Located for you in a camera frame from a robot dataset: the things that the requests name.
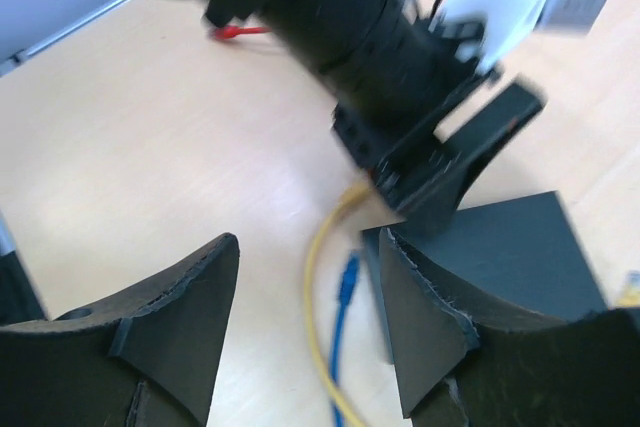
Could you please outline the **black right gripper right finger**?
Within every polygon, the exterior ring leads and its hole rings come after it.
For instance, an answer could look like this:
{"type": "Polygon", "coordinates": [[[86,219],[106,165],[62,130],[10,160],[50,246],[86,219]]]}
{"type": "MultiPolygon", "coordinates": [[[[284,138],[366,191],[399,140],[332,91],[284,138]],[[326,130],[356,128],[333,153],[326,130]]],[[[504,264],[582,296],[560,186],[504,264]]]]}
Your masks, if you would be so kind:
{"type": "Polygon", "coordinates": [[[639,311],[576,321],[507,302],[380,234],[404,417],[416,426],[635,426],[639,311]]]}

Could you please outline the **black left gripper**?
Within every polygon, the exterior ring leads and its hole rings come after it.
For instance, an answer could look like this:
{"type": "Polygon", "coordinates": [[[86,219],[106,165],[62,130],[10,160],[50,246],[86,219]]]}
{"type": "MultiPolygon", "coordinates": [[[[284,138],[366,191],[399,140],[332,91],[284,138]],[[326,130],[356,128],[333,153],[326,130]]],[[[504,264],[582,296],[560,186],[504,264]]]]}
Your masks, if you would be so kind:
{"type": "Polygon", "coordinates": [[[448,139],[438,124],[494,69],[461,61],[480,23],[438,27],[438,8],[408,19],[415,0],[209,0],[218,27],[258,17],[337,99],[334,130],[385,203],[426,237],[447,229],[487,165],[545,107],[544,94],[515,80],[448,139]]]}

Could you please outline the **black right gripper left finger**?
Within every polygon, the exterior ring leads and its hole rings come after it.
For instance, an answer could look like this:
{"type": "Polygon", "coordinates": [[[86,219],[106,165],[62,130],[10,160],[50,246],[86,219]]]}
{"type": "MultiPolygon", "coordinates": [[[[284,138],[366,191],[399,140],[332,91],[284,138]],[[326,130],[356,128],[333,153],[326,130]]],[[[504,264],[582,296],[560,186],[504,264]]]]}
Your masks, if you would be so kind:
{"type": "Polygon", "coordinates": [[[239,268],[225,233],[50,319],[16,254],[1,259],[5,426],[203,426],[239,268]]]}

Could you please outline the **small black network switch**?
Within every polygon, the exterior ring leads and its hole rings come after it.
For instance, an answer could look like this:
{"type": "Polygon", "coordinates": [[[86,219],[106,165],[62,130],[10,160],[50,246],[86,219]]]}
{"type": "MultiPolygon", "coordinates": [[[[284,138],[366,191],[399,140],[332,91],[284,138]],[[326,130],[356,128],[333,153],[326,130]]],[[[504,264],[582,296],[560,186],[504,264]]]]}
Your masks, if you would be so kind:
{"type": "Polygon", "coordinates": [[[608,308],[555,191],[462,209],[433,238],[397,227],[452,274],[526,310],[572,323],[608,308]]]}

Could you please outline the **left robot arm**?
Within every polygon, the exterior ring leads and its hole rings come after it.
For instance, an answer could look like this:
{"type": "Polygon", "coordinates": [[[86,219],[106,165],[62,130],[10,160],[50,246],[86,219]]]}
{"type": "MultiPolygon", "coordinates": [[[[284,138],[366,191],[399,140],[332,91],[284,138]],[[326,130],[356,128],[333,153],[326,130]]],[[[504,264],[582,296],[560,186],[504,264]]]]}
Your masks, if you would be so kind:
{"type": "Polygon", "coordinates": [[[443,22],[409,20],[404,0],[206,0],[214,27],[256,16],[334,94],[333,131],[385,204],[422,230],[450,223],[493,158],[543,107],[513,82],[448,139],[439,123],[476,89],[498,77],[478,55],[478,15],[443,22]]]}

